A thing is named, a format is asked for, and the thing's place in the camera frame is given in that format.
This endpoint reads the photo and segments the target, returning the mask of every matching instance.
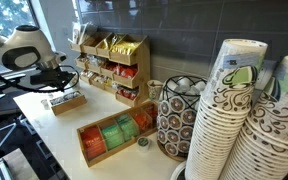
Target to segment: window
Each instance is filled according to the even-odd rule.
[[[73,3],[73,9],[74,9],[74,13],[75,13],[75,17],[77,19],[77,22],[80,22],[80,19],[79,19],[79,10],[78,10],[78,7],[76,5],[76,0],[72,0],[72,3]]]
[[[23,24],[38,26],[30,0],[0,0],[0,35],[10,37]],[[0,73],[8,71],[0,65]]]

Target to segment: coffee pod holder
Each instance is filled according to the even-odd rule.
[[[168,79],[160,94],[157,118],[157,144],[164,154],[177,161],[188,156],[196,118],[195,104],[206,80],[195,76]]]

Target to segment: wooden tray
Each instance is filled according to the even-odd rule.
[[[147,36],[127,34],[121,39],[121,41],[138,42],[139,45],[130,55],[110,51],[110,61],[129,66],[136,64],[137,61],[144,61],[141,57],[141,51],[144,48],[143,46],[148,46]]]
[[[82,150],[83,156],[85,158],[85,161],[86,161],[88,167],[91,167],[94,164],[96,164],[96,163],[98,163],[100,161],[103,161],[104,159],[112,156],[113,154],[115,154],[115,153],[127,148],[128,146],[136,143],[138,137],[140,137],[140,136],[148,136],[148,135],[156,132],[157,128],[156,128],[156,123],[153,124],[153,122],[154,122],[152,120],[153,117],[150,117],[147,113],[145,113],[145,109],[150,108],[150,107],[157,110],[157,104],[155,102],[153,102],[153,101],[148,101],[148,102],[146,102],[146,103],[144,103],[144,104],[142,104],[140,106],[127,109],[125,111],[116,113],[116,114],[111,115],[109,117],[106,117],[104,119],[98,120],[98,121],[96,121],[94,123],[91,123],[91,124],[88,124],[88,125],[83,126],[81,128],[78,128],[77,129],[77,134],[78,134],[81,150]],[[82,136],[81,136],[82,133],[87,131],[88,128],[94,127],[94,126],[99,127],[99,129],[108,127],[108,126],[114,124],[113,120],[116,119],[117,117],[121,116],[121,115],[127,114],[127,115],[129,115],[130,118],[133,118],[134,114],[137,113],[137,112],[142,112],[149,118],[151,126],[146,131],[141,132],[141,131],[138,130],[138,136],[136,136],[136,137],[133,136],[130,140],[125,141],[123,144],[121,144],[121,145],[119,145],[119,146],[117,146],[117,147],[115,147],[115,148],[113,148],[111,150],[108,150],[106,148],[106,152],[103,153],[103,154],[98,155],[97,157],[93,157],[93,158],[88,158],[87,157],[87,152],[85,150],[86,147],[84,147],[83,139],[82,139]]]
[[[81,51],[87,54],[97,55],[96,46],[110,34],[111,33],[108,32],[96,32],[81,45]]]

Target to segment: paper cup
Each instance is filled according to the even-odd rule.
[[[179,85],[181,92],[187,92],[191,89],[193,82],[187,77],[180,77],[177,84]]]
[[[178,87],[178,84],[176,82],[174,82],[173,80],[169,79],[168,81],[166,81],[166,87],[172,91],[175,90],[175,88]]]
[[[253,167],[261,167],[263,172],[266,172],[266,173],[274,173],[276,175],[277,174],[282,175],[282,174],[284,174],[283,171],[288,169],[288,167],[281,168],[281,166],[274,166],[272,164],[268,165],[266,163],[254,160],[250,156],[245,154],[244,151],[240,151],[238,148],[233,148],[232,153],[234,153],[236,156],[238,156],[238,158],[240,158],[241,162],[247,162],[248,164],[252,164]]]
[[[288,144],[288,56],[273,76],[254,106],[250,123],[271,139]]]
[[[202,94],[207,103],[230,113],[250,109],[266,49],[267,44],[258,41],[225,40]]]
[[[234,144],[234,141],[231,141],[231,142],[223,142],[223,141],[220,141],[218,139],[214,139],[213,137],[214,136],[211,136],[209,137],[206,133],[204,132],[200,132],[200,133],[196,133],[198,137],[202,138],[202,139],[205,139],[205,141],[207,141],[209,144],[212,144],[212,145],[217,145],[219,147],[223,147],[223,148],[229,148],[229,147],[232,147],[232,145]]]
[[[273,168],[281,169],[281,170],[284,170],[285,168],[288,167],[287,163],[284,163],[284,162],[283,163],[275,163],[275,162],[270,161],[267,158],[265,159],[265,158],[262,158],[261,156],[255,155],[253,152],[251,152],[251,150],[249,148],[246,148],[244,146],[244,144],[242,144],[240,142],[239,139],[236,140],[236,144],[235,144],[234,148],[236,149],[236,151],[240,152],[241,154],[244,154],[245,158],[247,158],[248,161],[250,161],[250,162],[254,161],[254,162],[263,164],[269,168],[273,167]]]
[[[213,123],[216,123],[223,127],[228,127],[228,128],[239,128],[244,123],[244,118],[241,120],[220,118],[219,116],[216,116],[213,113],[208,112],[207,110],[204,110],[202,107],[199,110],[198,114],[201,115],[201,117],[203,116],[208,117],[208,119]]]
[[[244,141],[244,139],[238,137],[236,139],[236,142],[238,144],[238,148],[244,152],[246,152],[246,154],[251,154],[251,158],[254,159],[259,159],[259,161],[264,161],[266,163],[268,163],[268,165],[273,165],[276,164],[278,166],[288,166],[288,161],[282,161],[282,160],[277,160],[272,158],[273,156],[267,156],[265,155],[263,152],[264,151],[259,151],[257,149],[255,149],[253,146],[249,145],[248,143],[246,143]]]
[[[272,154],[288,158],[288,149],[271,144],[265,139],[257,136],[247,123],[245,123],[244,127],[242,127],[242,131],[246,134],[247,137],[252,138],[252,141],[257,146],[266,149],[266,151],[271,152]]]
[[[203,117],[200,117],[198,123],[204,129],[207,129],[210,132],[212,132],[218,136],[222,136],[222,137],[236,137],[240,131],[239,130],[240,128],[236,128],[236,129],[230,130],[230,131],[225,131],[225,130],[219,129],[219,128],[215,127],[214,125],[212,125],[212,123],[208,123],[207,120],[204,119]]]
[[[147,86],[149,98],[151,100],[158,100],[162,91],[163,83],[158,80],[149,80]]]
[[[277,154],[274,151],[268,150],[265,147],[257,144],[254,139],[252,139],[249,135],[247,135],[247,132],[245,132],[244,128],[241,129],[240,134],[242,135],[242,138],[244,139],[245,142],[249,143],[249,145],[251,145],[252,148],[254,148],[258,152],[261,152],[266,157],[276,159],[282,162],[285,162],[285,161],[288,162],[287,155]]]
[[[199,122],[205,126],[205,128],[210,129],[211,131],[214,131],[216,133],[222,134],[222,135],[227,135],[227,136],[237,136],[237,134],[240,131],[240,127],[236,127],[236,128],[224,128],[221,125],[218,125],[214,122],[210,122],[210,120],[205,117],[205,116],[201,116],[200,114],[198,114],[197,116],[200,117]]]
[[[208,109],[208,111],[212,112],[213,114],[216,114],[217,116],[223,117],[223,118],[237,118],[237,119],[241,119],[241,118],[245,118],[247,116],[247,114],[249,113],[250,109],[245,110],[245,111],[241,111],[239,113],[231,113],[230,111],[223,111],[219,108],[216,108],[210,104],[208,104],[203,96],[201,96],[200,98],[200,102],[199,105],[201,104],[201,106],[204,106],[205,109]]]
[[[274,179],[281,176],[281,174],[277,174],[277,172],[267,172],[266,169],[264,169],[263,167],[243,160],[234,151],[232,151],[231,157],[233,158],[232,164],[237,165],[241,170],[240,173],[244,175],[256,174],[257,176],[261,177],[261,179],[263,177],[265,179]]]
[[[194,126],[194,129],[193,129],[193,134],[195,134],[195,131],[196,133],[198,132],[203,132],[205,133],[208,137],[214,139],[214,140],[217,140],[219,142],[226,142],[226,143],[230,143],[230,142],[234,142],[235,141],[235,137],[232,137],[232,136],[225,136],[223,134],[220,134],[220,133],[216,133],[210,129],[207,129],[205,128],[204,125],[202,125],[199,120],[196,120],[195,122],[195,126]]]
[[[238,138],[242,144],[244,144],[247,148],[249,148],[252,153],[256,154],[259,157],[263,157],[263,159],[267,159],[268,161],[275,163],[288,163],[288,158],[277,156],[276,154],[272,154],[271,152],[266,151],[262,147],[257,146],[253,141],[249,140],[243,131],[240,131]]]
[[[256,128],[250,123],[249,117],[246,118],[246,125],[248,126],[249,129],[258,137],[261,139],[264,139],[268,143],[272,144],[273,146],[277,146],[283,149],[288,149],[288,144],[281,143],[280,141],[275,141],[274,139],[271,139],[269,136],[266,136],[265,134],[262,134],[261,132],[257,131]]]

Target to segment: stack of paper cups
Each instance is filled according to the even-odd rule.
[[[222,179],[283,179],[288,173],[288,56],[273,76],[247,117]]]
[[[228,39],[201,94],[185,171],[186,179],[218,179],[251,109],[267,44]]]

